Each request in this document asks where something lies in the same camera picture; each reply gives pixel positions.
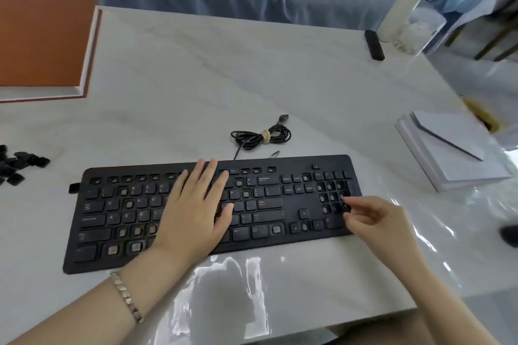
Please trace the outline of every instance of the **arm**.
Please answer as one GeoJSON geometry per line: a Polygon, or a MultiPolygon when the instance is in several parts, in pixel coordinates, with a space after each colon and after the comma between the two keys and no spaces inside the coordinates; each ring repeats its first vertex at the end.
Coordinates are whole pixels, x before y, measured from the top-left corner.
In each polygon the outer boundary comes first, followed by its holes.
{"type": "Polygon", "coordinates": [[[347,227],[405,286],[437,344],[498,344],[462,300],[427,267],[400,206],[376,196],[344,200],[352,208],[344,214],[347,227]]]}
{"type": "MultiPolygon", "coordinates": [[[[214,224],[214,214],[229,177],[223,172],[205,198],[217,161],[203,172],[198,161],[191,176],[184,171],[172,188],[155,243],[119,271],[133,303],[143,316],[193,264],[219,243],[231,221],[227,205],[214,224]]],[[[10,345],[116,345],[135,327],[135,320],[112,279],[100,283],[10,345]]]]}

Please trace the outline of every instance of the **marble surface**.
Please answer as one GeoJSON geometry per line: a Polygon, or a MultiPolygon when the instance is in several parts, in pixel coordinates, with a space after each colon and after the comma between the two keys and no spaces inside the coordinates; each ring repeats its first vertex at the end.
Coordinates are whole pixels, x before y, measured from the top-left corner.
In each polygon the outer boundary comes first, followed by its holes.
{"type": "MultiPolygon", "coordinates": [[[[498,236],[518,222],[515,179],[436,193],[393,126],[404,113],[462,110],[423,57],[363,33],[106,8],[87,99],[0,105],[0,143],[52,160],[0,188],[0,342],[107,277],[62,263],[89,167],[231,159],[235,129],[289,113],[285,145],[240,158],[349,154],[364,195],[409,212],[425,257],[462,296],[518,285],[518,253],[498,236]]],[[[189,272],[126,344],[233,345],[412,308],[355,236],[220,254],[189,272]]]]}

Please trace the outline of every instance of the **black keyboard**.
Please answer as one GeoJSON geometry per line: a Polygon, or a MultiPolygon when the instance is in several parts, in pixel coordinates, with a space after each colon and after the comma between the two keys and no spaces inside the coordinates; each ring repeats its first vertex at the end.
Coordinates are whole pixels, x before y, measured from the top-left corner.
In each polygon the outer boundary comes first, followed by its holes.
{"type": "MultiPolygon", "coordinates": [[[[86,170],[63,271],[122,267],[149,248],[172,185],[194,165],[86,170]]],[[[234,212],[229,230],[212,253],[350,234],[342,199],[361,192],[349,156],[221,161],[214,180],[223,170],[230,177],[221,202],[233,202],[234,212]]]]}

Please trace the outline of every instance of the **white bottle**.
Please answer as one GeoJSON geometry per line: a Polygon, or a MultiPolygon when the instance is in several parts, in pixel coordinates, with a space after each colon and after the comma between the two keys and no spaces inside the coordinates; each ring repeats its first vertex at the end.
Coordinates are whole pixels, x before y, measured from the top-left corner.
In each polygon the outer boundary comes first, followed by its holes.
{"type": "Polygon", "coordinates": [[[390,43],[399,28],[408,22],[412,11],[421,0],[396,0],[378,29],[380,41],[390,43]]]}

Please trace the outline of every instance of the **bracelet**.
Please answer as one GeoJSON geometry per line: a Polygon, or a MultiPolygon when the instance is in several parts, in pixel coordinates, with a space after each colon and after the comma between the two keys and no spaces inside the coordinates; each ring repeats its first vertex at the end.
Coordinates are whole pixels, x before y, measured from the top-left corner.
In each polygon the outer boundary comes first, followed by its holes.
{"type": "Polygon", "coordinates": [[[128,292],[128,289],[124,286],[122,283],[121,278],[119,277],[119,273],[116,271],[110,275],[110,277],[113,278],[113,283],[115,284],[115,287],[119,290],[119,293],[124,298],[124,301],[126,302],[126,305],[128,306],[129,310],[131,311],[131,314],[133,315],[133,318],[135,318],[135,322],[137,324],[140,324],[144,322],[144,317],[140,313],[137,307],[133,304],[133,300],[131,299],[131,295],[128,292]]]}

